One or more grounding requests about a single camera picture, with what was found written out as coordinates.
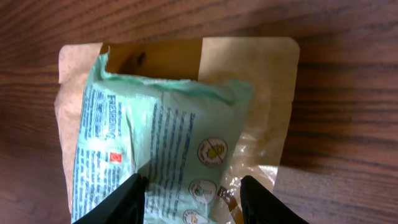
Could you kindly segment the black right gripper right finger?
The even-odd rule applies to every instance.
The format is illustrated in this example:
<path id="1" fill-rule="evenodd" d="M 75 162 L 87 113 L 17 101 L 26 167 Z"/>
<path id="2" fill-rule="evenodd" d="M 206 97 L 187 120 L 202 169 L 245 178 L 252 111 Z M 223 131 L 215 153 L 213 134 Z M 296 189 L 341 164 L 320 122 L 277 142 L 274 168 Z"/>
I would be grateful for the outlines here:
<path id="1" fill-rule="evenodd" d="M 241 179 L 240 197 L 244 224 L 308 224 L 250 175 Z"/>

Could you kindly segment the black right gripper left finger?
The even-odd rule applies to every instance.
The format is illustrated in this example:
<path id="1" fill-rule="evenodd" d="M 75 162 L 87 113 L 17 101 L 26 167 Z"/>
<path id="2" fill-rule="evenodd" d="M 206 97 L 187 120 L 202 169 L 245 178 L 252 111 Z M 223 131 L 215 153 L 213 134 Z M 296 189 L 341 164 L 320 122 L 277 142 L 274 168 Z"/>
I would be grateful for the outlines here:
<path id="1" fill-rule="evenodd" d="M 133 174 L 76 224 L 143 224 L 148 179 Z"/>

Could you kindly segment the teal white snack packet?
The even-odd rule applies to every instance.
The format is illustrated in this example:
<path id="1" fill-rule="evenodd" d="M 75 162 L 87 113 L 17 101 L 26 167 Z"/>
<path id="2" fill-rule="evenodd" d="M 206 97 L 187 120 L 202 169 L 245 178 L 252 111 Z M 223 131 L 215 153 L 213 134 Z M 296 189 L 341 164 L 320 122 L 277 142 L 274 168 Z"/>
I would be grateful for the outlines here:
<path id="1" fill-rule="evenodd" d="M 145 223 L 214 223 L 210 213 L 253 86 L 121 75 L 107 64 L 107 54 L 97 57 L 83 92 L 72 223 L 141 179 Z"/>

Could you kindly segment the brown white snack packet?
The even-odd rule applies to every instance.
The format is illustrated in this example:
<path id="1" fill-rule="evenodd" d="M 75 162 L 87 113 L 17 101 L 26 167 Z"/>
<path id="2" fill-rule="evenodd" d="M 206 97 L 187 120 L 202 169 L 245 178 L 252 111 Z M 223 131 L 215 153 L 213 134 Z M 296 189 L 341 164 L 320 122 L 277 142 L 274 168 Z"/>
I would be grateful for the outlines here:
<path id="1" fill-rule="evenodd" d="M 158 73 L 161 78 L 216 83 L 241 78 L 253 83 L 246 127 L 221 183 L 211 218 L 242 223 L 240 185 L 247 175 L 274 188 L 287 135 L 300 49 L 287 37 L 205 37 L 137 43 L 65 45 L 58 56 L 60 90 L 55 115 L 67 194 L 73 193 L 73 163 L 83 89 L 99 54 L 109 54 L 112 73 Z"/>

